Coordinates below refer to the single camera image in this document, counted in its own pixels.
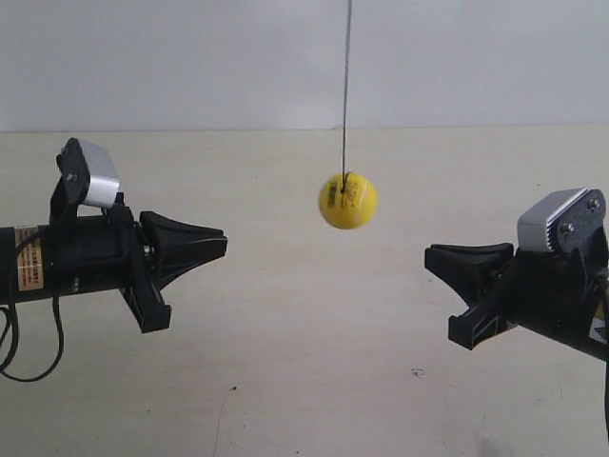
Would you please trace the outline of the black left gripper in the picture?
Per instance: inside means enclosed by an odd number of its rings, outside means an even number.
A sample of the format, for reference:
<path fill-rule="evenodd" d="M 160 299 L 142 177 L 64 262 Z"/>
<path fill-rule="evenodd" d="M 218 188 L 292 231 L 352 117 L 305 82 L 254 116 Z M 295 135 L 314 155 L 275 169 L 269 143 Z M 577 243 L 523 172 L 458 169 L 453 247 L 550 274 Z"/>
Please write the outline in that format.
<path fill-rule="evenodd" d="M 79 216 L 64 192 L 50 198 L 47 233 L 41 245 L 42 299 L 118 290 L 142 333 L 169 328 L 171 306 L 160 292 L 183 274 L 226 255 L 227 237 L 219 228 L 178 222 L 142 211 L 139 225 L 156 283 L 145 269 L 132 269 L 138 246 L 133 214 L 122 192 L 98 215 Z"/>

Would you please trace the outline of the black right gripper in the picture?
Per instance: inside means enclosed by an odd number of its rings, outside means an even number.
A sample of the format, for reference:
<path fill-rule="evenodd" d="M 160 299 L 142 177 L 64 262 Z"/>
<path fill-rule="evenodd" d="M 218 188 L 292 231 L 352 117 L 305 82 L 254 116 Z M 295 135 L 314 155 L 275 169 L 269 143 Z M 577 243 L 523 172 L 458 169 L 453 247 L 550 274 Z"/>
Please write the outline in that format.
<path fill-rule="evenodd" d="M 511 243 L 424 250 L 424 267 L 466 304 L 465 312 L 448 318 L 448 340 L 473 350 L 517 324 L 580 352 L 606 352 L 608 252 L 521 253 L 521 275 L 509 284 L 501 278 L 514 253 Z M 504 295 L 492 294 L 501 285 Z"/>

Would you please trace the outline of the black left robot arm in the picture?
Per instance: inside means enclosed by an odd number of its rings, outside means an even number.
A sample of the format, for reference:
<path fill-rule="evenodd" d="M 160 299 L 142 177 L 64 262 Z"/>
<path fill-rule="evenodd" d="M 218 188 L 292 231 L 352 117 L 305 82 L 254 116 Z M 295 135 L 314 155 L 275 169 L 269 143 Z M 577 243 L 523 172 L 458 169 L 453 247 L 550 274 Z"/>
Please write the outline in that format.
<path fill-rule="evenodd" d="M 218 228 L 180 223 L 154 211 L 135 217 L 118 196 L 99 215 L 72 205 L 50 224 L 1 230 L 1 301 L 17 303 L 117 289 L 143 333 L 168 328 L 161 291 L 225 256 Z"/>

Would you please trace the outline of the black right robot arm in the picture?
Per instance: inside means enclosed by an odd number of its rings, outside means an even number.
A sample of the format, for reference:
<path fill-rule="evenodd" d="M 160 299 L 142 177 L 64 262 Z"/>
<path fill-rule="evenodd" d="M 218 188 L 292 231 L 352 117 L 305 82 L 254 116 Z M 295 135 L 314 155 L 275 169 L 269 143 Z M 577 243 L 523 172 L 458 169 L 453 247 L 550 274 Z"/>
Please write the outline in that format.
<path fill-rule="evenodd" d="M 424 266 L 467 309 L 448 320 L 448 338 L 472 350 L 522 327 L 588 354 L 608 358 L 608 268 L 604 254 L 578 249 L 542 253 L 510 243 L 468 247 L 434 244 Z"/>

